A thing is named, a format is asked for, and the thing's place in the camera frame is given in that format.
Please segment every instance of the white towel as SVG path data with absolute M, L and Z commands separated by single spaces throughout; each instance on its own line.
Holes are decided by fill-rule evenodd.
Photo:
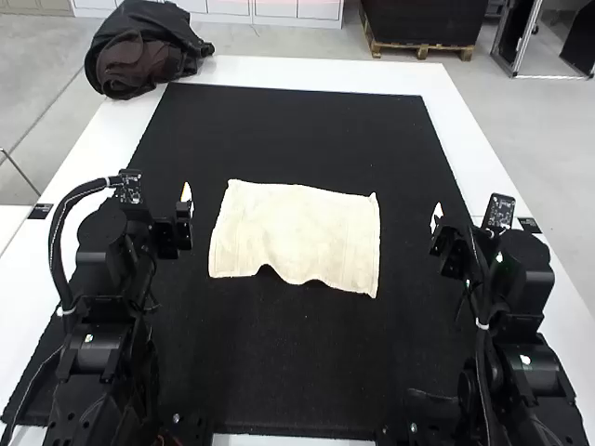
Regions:
M 376 195 L 229 181 L 213 229 L 211 277 L 244 277 L 271 265 L 293 284 L 317 279 L 376 297 L 380 212 Z

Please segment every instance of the wooden pallet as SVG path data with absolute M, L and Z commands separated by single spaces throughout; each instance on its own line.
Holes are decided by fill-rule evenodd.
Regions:
M 372 57 L 376 59 L 380 59 L 382 57 L 381 51 L 382 48 L 405 48 L 405 49 L 416 49 L 417 50 L 417 59 L 418 60 L 425 60 L 428 56 L 429 50 L 438 49 L 441 51 L 457 51 L 458 55 L 461 57 L 461 60 L 464 62 L 470 62 L 471 58 L 473 57 L 473 49 L 475 45 L 469 46 L 446 46 L 446 45 L 424 45 L 424 44 L 398 44 L 398 43 L 386 43 L 386 42 L 378 42 L 372 33 L 372 28 L 370 27 L 370 22 L 365 15 L 364 8 L 360 7 L 360 17 L 362 19 L 362 25 L 364 26 L 364 33 L 365 38 L 368 41 L 368 45 L 370 46 L 370 52 L 372 53 Z

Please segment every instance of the gray floor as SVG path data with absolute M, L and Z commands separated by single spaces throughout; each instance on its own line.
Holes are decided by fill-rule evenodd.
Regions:
M 18 141 L 72 79 L 98 26 L 97 20 L 0 16 L 0 145 L 9 148 Z M 214 23 L 193 28 L 215 44 L 218 54 L 371 59 L 353 4 L 347 4 L 340 31 Z M 560 74 L 567 67 L 556 57 L 559 43 L 543 28 L 522 72 Z M 595 81 L 510 80 L 489 57 L 494 34 L 495 26 L 483 27 L 472 63 L 448 53 L 430 53 L 428 62 L 441 62 L 450 73 L 595 314 L 589 281 L 595 264 L 595 231 L 590 228 L 595 221 L 590 197 L 595 190 Z M 44 56 L 27 57 L 32 51 Z M 402 51 L 382 60 L 416 59 L 413 52 Z M 13 72 L 17 83 L 11 81 Z M 101 101 L 79 74 L 16 147 L 14 157 L 37 188 L 47 185 Z M 35 194 L 12 166 L 0 165 L 0 203 L 34 201 Z

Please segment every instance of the table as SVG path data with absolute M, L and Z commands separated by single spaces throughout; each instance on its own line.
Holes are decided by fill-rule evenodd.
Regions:
M 29 205 L 2 205 L 0 206 L 0 221 L 2 230 L 0 230 L 0 255 L 7 248 L 22 222 L 31 212 Z
M 269 59 L 217 56 L 205 61 L 198 74 L 182 82 L 209 85 L 284 88 L 370 94 L 420 95 L 425 101 L 444 153 L 453 170 L 469 214 L 480 224 L 492 192 L 516 197 L 516 216 L 532 216 L 497 159 L 463 98 L 440 64 L 318 59 Z M 73 187 L 96 177 L 114 175 L 125 167 L 152 118 L 165 86 L 130 101 L 106 100 L 76 142 L 40 201 L 57 203 Z M 74 271 L 76 230 L 110 191 L 84 199 L 69 214 L 62 237 L 64 268 Z M 50 219 L 27 220 L 0 257 L 0 406 L 4 407 L 47 324 L 59 298 L 47 266 Z M 560 357 L 575 389 L 585 429 L 595 441 L 595 356 L 582 347 L 595 339 L 595 321 L 572 285 L 558 257 L 551 265 L 556 284 L 545 308 L 541 333 Z M 45 430 L 18 428 L 12 444 L 40 445 Z M 350 440 L 284 439 L 299 445 L 356 445 Z M 214 444 L 277 444 L 278 439 L 219 436 Z

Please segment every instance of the metal stand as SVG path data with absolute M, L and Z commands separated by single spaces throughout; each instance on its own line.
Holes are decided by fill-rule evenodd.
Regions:
M 19 174 L 23 177 L 23 179 L 25 181 L 27 181 L 27 184 L 29 186 L 31 186 L 31 189 L 33 189 L 35 191 L 35 193 L 37 194 L 37 196 L 38 197 L 41 197 L 41 192 L 34 186 L 34 184 L 31 182 L 31 180 L 29 179 L 29 177 L 27 177 L 25 175 L 25 173 L 20 169 L 19 165 L 12 159 L 12 157 L 8 154 L 8 152 L 5 151 L 2 148 L 0 148 L 0 151 L 4 154 L 4 156 L 6 156 L 7 160 L 9 160 L 10 163 L 15 166 L 15 169 L 17 169 L 17 172 L 19 172 Z
M 535 0 L 533 3 L 533 8 L 531 9 L 531 13 L 529 15 L 529 19 L 525 25 L 524 32 L 522 33 L 522 37 L 519 39 L 516 48 L 516 57 L 512 63 L 509 63 L 505 60 L 502 55 L 500 54 L 500 43 L 502 41 L 502 37 L 505 32 L 506 25 L 509 20 L 509 14 L 514 5 L 513 0 L 508 0 L 504 6 L 504 10 L 502 12 L 502 18 L 500 19 L 500 23 L 498 25 L 498 30 L 496 32 L 496 39 L 494 40 L 494 44 L 492 46 L 492 58 L 496 61 L 496 63 L 504 70 L 511 78 L 513 79 L 549 79 L 549 80 L 585 80 L 590 79 L 592 76 L 585 75 L 584 73 L 580 72 L 580 75 L 577 76 L 562 76 L 562 75 L 526 75 L 520 74 L 522 60 L 524 55 L 527 51 L 527 47 L 529 46 L 529 40 L 531 36 L 534 35 L 534 29 L 536 28 L 537 21 L 539 19 L 539 13 L 541 11 L 541 7 L 543 5 L 544 0 Z

